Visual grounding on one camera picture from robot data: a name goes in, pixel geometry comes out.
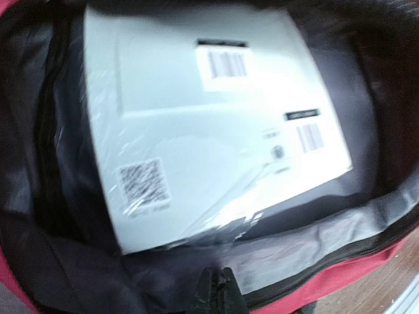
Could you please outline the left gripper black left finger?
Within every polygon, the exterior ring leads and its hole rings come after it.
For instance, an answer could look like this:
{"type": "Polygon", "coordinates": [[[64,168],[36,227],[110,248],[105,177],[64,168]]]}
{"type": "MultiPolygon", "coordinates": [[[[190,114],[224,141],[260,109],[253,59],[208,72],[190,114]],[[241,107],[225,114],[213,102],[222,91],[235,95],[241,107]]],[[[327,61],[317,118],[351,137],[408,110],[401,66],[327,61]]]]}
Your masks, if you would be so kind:
{"type": "Polygon", "coordinates": [[[188,313],[217,313],[217,286],[218,271],[215,268],[204,269],[196,286],[194,298],[188,313]]]}

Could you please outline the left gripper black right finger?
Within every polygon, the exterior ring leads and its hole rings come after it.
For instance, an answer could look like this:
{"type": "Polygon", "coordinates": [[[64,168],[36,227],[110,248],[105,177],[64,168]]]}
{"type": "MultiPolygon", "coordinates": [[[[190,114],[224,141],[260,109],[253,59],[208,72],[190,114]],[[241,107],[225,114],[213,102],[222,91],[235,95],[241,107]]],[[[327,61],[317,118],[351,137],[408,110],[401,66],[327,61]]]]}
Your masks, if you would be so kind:
{"type": "Polygon", "coordinates": [[[217,283],[217,312],[247,313],[247,306],[231,268],[224,268],[217,283]]]}

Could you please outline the red backpack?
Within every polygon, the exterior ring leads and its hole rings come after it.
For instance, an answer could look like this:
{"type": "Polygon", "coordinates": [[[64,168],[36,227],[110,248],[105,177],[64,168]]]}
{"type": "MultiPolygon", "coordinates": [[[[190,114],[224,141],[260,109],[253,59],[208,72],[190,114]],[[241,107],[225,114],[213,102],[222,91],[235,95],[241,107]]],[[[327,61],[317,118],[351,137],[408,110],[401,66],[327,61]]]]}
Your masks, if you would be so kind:
{"type": "Polygon", "coordinates": [[[231,268],[247,313],[312,311],[392,258],[418,227],[417,1],[2,1],[1,282],[35,313],[188,313],[231,268]],[[125,254],[87,109],[84,15],[208,6],[285,10],[353,163],[269,207],[242,235],[125,254]]]}

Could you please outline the grey notebook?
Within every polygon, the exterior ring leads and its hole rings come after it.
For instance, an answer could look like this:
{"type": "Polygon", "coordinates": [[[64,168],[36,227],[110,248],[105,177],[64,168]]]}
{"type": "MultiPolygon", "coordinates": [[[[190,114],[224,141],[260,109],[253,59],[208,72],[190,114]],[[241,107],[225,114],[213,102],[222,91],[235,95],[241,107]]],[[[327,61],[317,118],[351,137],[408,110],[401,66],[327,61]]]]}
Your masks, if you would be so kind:
{"type": "Polygon", "coordinates": [[[123,253],[242,235],[353,163],[319,69],[285,10],[84,15],[90,131],[123,253]]]}

